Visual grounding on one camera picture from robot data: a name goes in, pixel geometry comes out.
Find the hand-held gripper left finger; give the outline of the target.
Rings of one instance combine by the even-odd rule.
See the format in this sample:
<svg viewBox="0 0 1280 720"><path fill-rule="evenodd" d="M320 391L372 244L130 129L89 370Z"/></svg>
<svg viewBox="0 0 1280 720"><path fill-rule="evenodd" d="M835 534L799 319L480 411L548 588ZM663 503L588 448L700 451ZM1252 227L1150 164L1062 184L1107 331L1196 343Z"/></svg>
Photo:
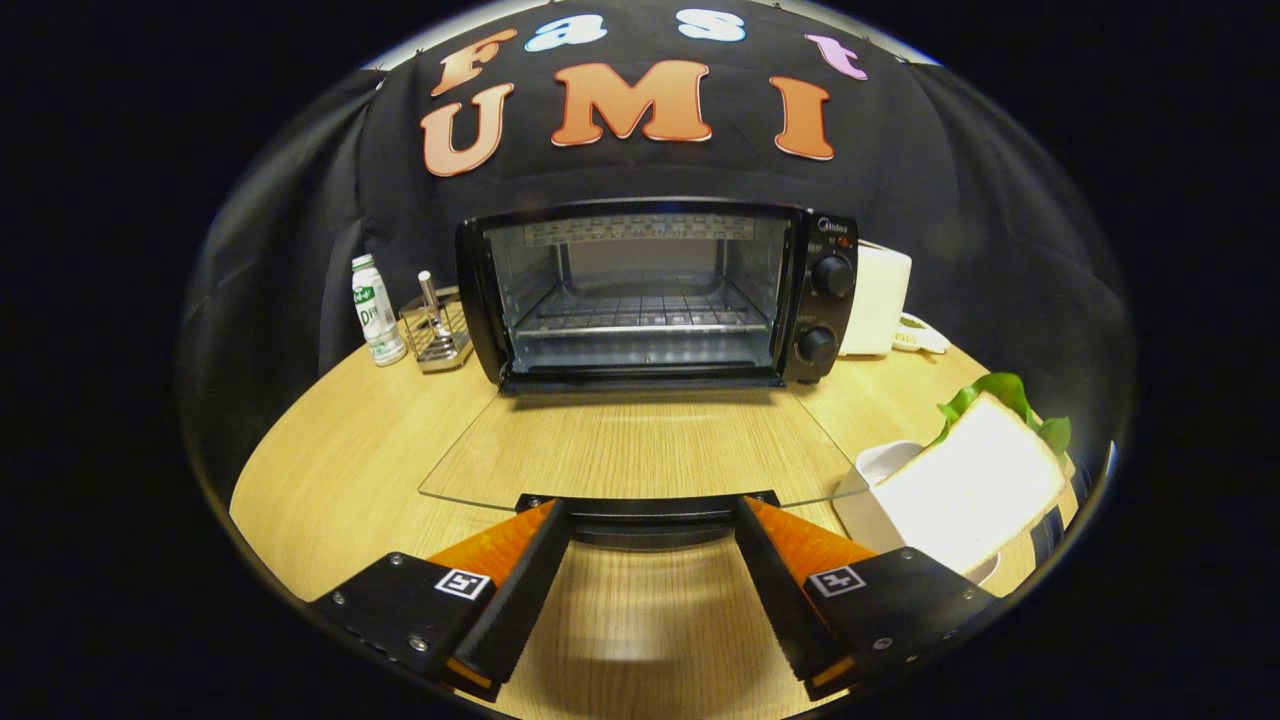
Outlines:
<svg viewBox="0 0 1280 720"><path fill-rule="evenodd" d="M564 501L543 501L430 559L387 553L310 606L415 676L493 701L518 664L570 537Z"/></svg>

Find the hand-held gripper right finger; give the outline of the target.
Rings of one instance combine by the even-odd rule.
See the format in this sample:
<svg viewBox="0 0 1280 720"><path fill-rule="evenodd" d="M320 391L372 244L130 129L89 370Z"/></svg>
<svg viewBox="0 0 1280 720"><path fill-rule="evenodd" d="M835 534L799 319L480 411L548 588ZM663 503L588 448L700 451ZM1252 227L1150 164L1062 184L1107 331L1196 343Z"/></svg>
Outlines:
<svg viewBox="0 0 1280 720"><path fill-rule="evenodd" d="M877 553L751 496L735 500L735 541L810 700L895 683L1000 607L922 550Z"/></svg>

